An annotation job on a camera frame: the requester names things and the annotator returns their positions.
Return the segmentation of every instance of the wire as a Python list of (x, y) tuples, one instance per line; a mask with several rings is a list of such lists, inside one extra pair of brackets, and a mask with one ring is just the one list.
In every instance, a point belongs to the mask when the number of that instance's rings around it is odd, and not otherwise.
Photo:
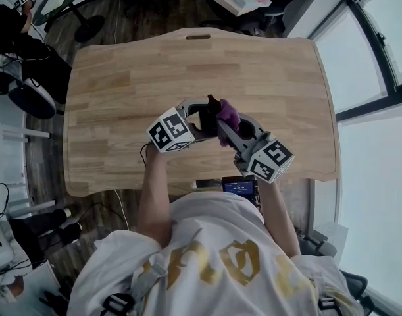
[(9, 61), (8, 63), (5, 63), (4, 65), (1, 65), (0, 68), (4, 68), (4, 67), (6, 67), (7, 65), (9, 65), (9, 64), (11, 64), (11, 63), (14, 63), (14, 62), (22, 62), (22, 61), (44, 61), (44, 60), (47, 60), (47, 59), (49, 59), (49, 58), (51, 57), (51, 55), (52, 55), (53, 53), (52, 53), (52, 51), (51, 51), (49, 45), (44, 41), (43, 35), (40, 33), (40, 31), (39, 31), (32, 23), (31, 23), (31, 26), (32, 26), (32, 28), (34, 28), (34, 30), (38, 33), (38, 35), (40, 35), (41, 42), (43, 42), (43, 43), (45, 44), (45, 46), (47, 47), (47, 49), (49, 50), (49, 56), (44, 57), (43, 59), (16, 59), (16, 60)]
[(124, 217), (124, 220), (125, 220), (125, 222), (126, 222), (126, 227), (128, 228), (128, 230), (130, 230), (130, 229), (129, 229), (128, 220), (127, 220), (127, 218), (126, 218), (126, 215), (124, 214), (124, 209), (123, 209), (123, 203), (122, 203), (122, 200), (121, 200), (121, 198), (120, 198), (120, 196), (119, 196), (119, 193), (117, 193), (117, 191), (116, 191), (116, 190), (114, 190), (114, 191), (116, 192), (117, 198), (119, 199), (119, 202), (120, 202), (120, 207), (122, 208), (123, 217)]
[(110, 212), (112, 212), (112, 213), (114, 213), (115, 215), (117, 215), (117, 216), (120, 218), (120, 220), (122, 220), (123, 223), (125, 223), (124, 220), (123, 220), (122, 215), (120, 215), (119, 213), (117, 213), (114, 209), (111, 209), (110, 207), (107, 207), (106, 205), (103, 205), (102, 203), (93, 203), (93, 204), (91, 204), (91, 205), (85, 210), (85, 212), (81, 215), (81, 217), (78, 219), (77, 222), (79, 223), (79, 222), (81, 221), (81, 219), (84, 217), (84, 215), (87, 214), (88, 211), (89, 211), (91, 208), (94, 208), (94, 207), (97, 206), (97, 205), (101, 205), (101, 206), (103, 206), (105, 209), (108, 209)]
[(117, 14), (116, 14), (116, 28), (114, 29), (114, 44), (115, 45), (117, 44), (116, 33), (117, 33), (117, 22), (118, 22), (118, 19), (119, 19), (119, 12), (120, 12), (120, 0), (119, 0), (119, 7), (117, 8)]
[(7, 208), (7, 206), (8, 206), (8, 201), (9, 201), (9, 189), (8, 189), (8, 186), (7, 186), (4, 182), (0, 182), (0, 185), (4, 185), (4, 187), (6, 187), (6, 191), (8, 191), (8, 193), (7, 193), (7, 195), (6, 195), (5, 206), (4, 206), (4, 208), (3, 208), (3, 211), (0, 212), (0, 218), (1, 218), (3, 215), (5, 215), (5, 211), (6, 211), (6, 208)]
[(145, 158), (144, 158), (143, 155), (142, 155), (142, 150), (144, 149), (144, 147), (146, 147), (146, 146), (148, 146), (149, 144), (152, 144), (152, 143), (153, 143), (153, 142), (148, 142), (148, 143), (146, 143), (145, 145), (143, 145), (143, 146), (141, 147), (141, 151), (139, 151), (139, 154), (141, 155), (143, 164), (144, 164), (145, 166), (147, 166), (147, 163), (145, 162)]

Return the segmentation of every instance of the white sneaker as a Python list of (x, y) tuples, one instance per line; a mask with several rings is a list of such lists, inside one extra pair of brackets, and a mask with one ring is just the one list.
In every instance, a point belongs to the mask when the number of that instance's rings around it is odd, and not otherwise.
[(72, 216), (72, 212), (69, 208), (64, 208), (63, 211), (66, 213), (67, 218), (70, 218)]

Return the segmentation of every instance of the hand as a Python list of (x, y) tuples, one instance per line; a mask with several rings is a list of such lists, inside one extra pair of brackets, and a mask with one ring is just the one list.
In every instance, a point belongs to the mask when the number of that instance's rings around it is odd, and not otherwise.
[(24, 291), (24, 278), (22, 276), (16, 276), (15, 281), (11, 284), (8, 284), (7, 287), (13, 296), (21, 295)]
[[(220, 99), (221, 112), (217, 114), (217, 119), (223, 120), (231, 129), (238, 131), (240, 124), (240, 116), (238, 111), (229, 104), (226, 99)], [(224, 137), (218, 136), (222, 147), (226, 147), (228, 144)]]

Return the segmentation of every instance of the gold lettering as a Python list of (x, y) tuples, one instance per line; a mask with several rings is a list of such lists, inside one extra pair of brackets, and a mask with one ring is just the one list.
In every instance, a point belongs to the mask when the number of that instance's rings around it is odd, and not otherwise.
[(276, 257), (276, 263), (280, 267), (280, 272), (276, 275), (277, 289), (281, 295), (288, 298), (300, 290), (309, 287), (311, 288), (311, 282), (303, 277), (299, 283), (294, 286), (290, 281), (290, 274), (295, 270), (293, 263), (285, 255), (278, 255)]
[(214, 284), (220, 277), (220, 273), (209, 265), (209, 254), (205, 246), (199, 241), (192, 240), (188, 247), (177, 248), (170, 254), (167, 289), (177, 281), (182, 272), (182, 267), (186, 267), (186, 265), (182, 263), (182, 258), (189, 251), (194, 251), (198, 255), (199, 278), (203, 282)]
[[(236, 253), (237, 266), (234, 265), (230, 257), (230, 248), (240, 250)], [(252, 266), (252, 274), (250, 276), (247, 276), (242, 271), (246, 266), (246, 254), (249, 257)], [(246, 241), (244, 244), (234, 240), (227, 247), (220, 250), (220, 257), (230, 276), (238, 281), (242, 286), (247, 286), (261, 269), (258, 246), (251, 240)]]

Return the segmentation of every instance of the wooden table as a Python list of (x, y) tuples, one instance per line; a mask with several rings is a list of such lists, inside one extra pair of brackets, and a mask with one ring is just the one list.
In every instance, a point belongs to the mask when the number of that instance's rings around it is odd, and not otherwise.
[[(185, 99), (225, 98), (295, 154), (292, 176), (338, 176), (338, 131), (314, 43), (188, 28), (79, 50), (64, 118), (64, 176), (73, 196), (141, 188), (146, 128)], [(239, 175), (217, 140), (169, 155), (171, 193), (196, 179)]]

